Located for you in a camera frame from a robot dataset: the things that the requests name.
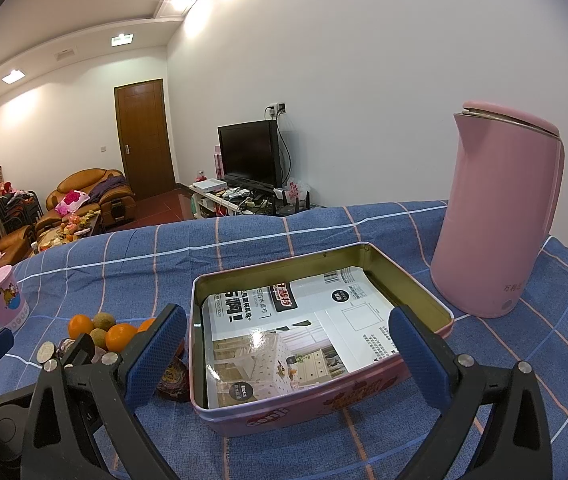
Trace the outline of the green kiwi fruit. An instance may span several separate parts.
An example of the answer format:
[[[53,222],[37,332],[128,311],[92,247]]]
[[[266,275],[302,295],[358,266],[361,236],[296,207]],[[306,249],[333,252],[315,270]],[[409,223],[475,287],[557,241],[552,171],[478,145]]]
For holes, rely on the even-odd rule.
[[[93,344],[95,344],[96,347],[100,347],[102,349],[106,349],[106,335],[106,330],[102,330],[101,328],[93,328],[90,333]]]
[[[107,312],[98,312],[95,314],[92,322],[94,328],[108,332],[116,324],[116,318]]]

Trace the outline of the orange fruit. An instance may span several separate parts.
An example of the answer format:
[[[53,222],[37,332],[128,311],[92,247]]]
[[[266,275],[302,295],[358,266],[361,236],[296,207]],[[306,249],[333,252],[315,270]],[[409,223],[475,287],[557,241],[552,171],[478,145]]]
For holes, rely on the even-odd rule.
[[[153,325],[153,323],[155,322],[154,318],[149,318],[148,320],[145,320],[138,328],[138,332],[139,333],[143,333],[146,332],[150,326]]]
[[[118,323],[107,330],[105,336],[106,349],[109,352],[121,353],[138,333],[138,329],[128,323]]]
[[[74,315],[67,324],[68,337],[77,339],[82,334],[90,334],[94,330],[92,318],[84,314]]]

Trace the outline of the pink cartoon mug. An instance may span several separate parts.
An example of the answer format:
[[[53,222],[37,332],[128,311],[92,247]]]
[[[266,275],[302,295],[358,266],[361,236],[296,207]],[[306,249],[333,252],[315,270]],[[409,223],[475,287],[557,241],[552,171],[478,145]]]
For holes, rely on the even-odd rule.
[[[17,284],[10,264],[0,267],[0,330],[8,328],[13,333],[24,326],[29,306]]]

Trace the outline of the cluttered coffee table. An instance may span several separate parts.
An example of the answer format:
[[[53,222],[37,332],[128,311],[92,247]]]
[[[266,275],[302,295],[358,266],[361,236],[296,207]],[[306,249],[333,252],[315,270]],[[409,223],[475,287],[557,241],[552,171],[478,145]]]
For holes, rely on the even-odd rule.
[[[69,221],[62,221],[58,226],[42,231],[31,244],[31,253],[37,255],[52,247],[90,237],[98,232],[100,224],[101,213],[98,210],[89,211],[83,216],[73,214]]]

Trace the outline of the black rack with clutter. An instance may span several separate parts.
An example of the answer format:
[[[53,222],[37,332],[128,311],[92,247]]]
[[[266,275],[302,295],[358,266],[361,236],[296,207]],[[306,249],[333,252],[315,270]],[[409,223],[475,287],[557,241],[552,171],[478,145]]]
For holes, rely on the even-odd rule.
[[[10,234],[23,226],[34,226],[43,216],[37,194],[18,190],[3,177],[0,166],[0,227],[3,234]]]

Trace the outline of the printed paper leaflet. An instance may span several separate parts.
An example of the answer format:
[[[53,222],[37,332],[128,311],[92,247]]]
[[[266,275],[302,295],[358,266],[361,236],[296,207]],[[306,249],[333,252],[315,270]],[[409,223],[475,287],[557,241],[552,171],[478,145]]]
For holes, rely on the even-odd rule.
[[[288,396],[394,356],[392,308],[358,266],[208,296],[208,408]]]

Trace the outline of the pink metal tin box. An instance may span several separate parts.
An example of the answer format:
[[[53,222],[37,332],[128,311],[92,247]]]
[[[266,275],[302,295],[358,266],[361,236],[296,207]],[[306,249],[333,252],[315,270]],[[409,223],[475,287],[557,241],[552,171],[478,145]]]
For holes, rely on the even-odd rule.
[[[410,373],[389,315],[451,333],[453,312],[372,244],[203,274],[192,289],[189,386],[224,437],[331,414]]]

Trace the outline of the white tv stand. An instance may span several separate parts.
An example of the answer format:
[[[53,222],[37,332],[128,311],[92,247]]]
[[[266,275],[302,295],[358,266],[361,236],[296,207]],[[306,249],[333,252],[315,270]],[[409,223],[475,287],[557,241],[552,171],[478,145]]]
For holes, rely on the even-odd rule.
[[[310,193],[288,198],[282,190],[263,191],[256,188],[229,188],[220,180],[203,180],[187,187],[192,193],[192,209],[196,219],[232,216],[287,217],[310,210]]]

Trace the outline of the brown wooden door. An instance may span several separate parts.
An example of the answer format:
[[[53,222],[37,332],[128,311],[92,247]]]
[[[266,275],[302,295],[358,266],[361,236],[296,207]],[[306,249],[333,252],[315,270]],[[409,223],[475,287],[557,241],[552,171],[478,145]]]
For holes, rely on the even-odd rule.
[[[173,190],[163,80],[116,87],[115,110],[124,174],[137,200]]]

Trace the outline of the pink electric kettle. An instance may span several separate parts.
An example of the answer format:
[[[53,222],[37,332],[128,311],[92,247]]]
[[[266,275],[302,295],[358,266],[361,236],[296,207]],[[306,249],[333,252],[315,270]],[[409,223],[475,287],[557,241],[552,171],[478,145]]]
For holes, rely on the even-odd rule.
[[[503,105],[467,101],[454,119],[455,170],[431,279],[459,310],[500,318],[549,236],[564,144],[551,122]]]

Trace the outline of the black television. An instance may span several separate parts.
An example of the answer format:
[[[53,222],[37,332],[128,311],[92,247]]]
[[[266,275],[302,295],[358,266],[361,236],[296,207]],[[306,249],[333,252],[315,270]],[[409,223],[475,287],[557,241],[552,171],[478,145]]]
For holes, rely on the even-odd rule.
[[[220,126],[218,138],[227,182],[263,188],[281,186],[283,170],[274,120]]]

